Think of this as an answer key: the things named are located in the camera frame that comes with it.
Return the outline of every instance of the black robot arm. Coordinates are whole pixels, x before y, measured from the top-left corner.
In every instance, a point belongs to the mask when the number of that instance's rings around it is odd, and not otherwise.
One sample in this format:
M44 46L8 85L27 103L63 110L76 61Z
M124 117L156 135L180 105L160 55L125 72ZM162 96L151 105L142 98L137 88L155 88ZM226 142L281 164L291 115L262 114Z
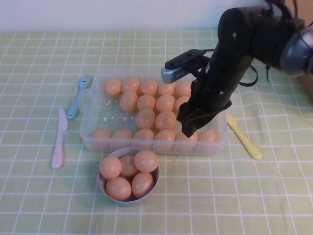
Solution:
M219 42L210 59L206 50L193 49L165 64L165 83L189 73L196 77L177 116L187 137L230 107L230 96L254 58L289 75L313 74L313 30L301 19L288 18L274 17L265 6L229 9L220 18Z

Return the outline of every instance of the plastic spoon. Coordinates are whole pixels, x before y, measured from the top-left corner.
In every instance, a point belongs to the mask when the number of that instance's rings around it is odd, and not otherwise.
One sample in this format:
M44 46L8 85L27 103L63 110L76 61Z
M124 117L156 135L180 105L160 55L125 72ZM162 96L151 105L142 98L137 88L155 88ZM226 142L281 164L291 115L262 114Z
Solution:
M68 119L73 119L76 117L78 106L79 106L79 97L82 95L84 89L88 86L90 79L91 79L91 76L86 75L86 76L83 76L79 80L79 82L78 82L79 92L77 93L75 99L73 100L72 105L70 106L70 108L67 112L67 118Z
M238 128L237 120L232 116L227 116L227 123L231 129L235 132L237 137L240 139L241 143L244 145L248 153L253 159L259 160L262 158L262 153L260 150L241 132Z

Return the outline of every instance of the cardboard box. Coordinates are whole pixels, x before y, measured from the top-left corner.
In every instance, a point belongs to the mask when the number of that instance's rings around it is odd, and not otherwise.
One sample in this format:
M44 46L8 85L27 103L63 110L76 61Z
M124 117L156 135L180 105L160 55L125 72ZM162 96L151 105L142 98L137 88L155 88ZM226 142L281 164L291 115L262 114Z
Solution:
M298 17L305 20L306 25L313 21L313 0L297 0L298 2ZM286 5L290 11L294 12L293 0L286 0ZM300 76L299 80L305 86L306 90L313 99L313 77L306 75Z

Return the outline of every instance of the green checkered tablecloth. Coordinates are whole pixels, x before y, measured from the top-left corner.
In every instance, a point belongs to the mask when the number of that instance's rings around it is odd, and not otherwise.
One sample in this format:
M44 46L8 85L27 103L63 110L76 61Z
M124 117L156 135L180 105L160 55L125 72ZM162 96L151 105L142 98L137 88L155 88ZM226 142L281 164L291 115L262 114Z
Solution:
M216 43L216 30L0 34L0 235L311 235L313 104L296 79L271 70L268 83L257 61L258 84L238 87L228 112L261 161L229 130L218 156L160 155L151 198L117 207L97 186L104 154L84 148L80 113L68 123L64 166L50 168L57 110L68 109L83 74L160 69Z

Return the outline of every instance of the gray bowl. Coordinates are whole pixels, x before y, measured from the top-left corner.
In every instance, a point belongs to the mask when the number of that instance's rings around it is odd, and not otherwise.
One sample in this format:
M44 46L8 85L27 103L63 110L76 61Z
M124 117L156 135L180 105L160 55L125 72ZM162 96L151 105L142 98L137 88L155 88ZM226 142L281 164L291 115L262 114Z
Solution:
M140 148L121 148L121 149L118 149L118 150L112 152L110 155L114 155L118 158L121 158L125 155L136 155L140 151L141 151ZM151 172L151 175L152 175L153 180L155 182L155 185L152 188L152 190L142 198L135 199L135 198L131 197L128 201L117 201L117 200L108 196L106 189L105 189L105 185L107 183L107 180L100 174L100 170L98 173L98 184L99 184L99 187L101 188L102 192L104 193L104 195L106 195L109 199L111 199L115 203L122 205L122 206L134 206L134 205L138 205L138 204L145 202L149 198L151 193L155 190L156 185L158 183L158 179L159 179L158 167L153 172Z

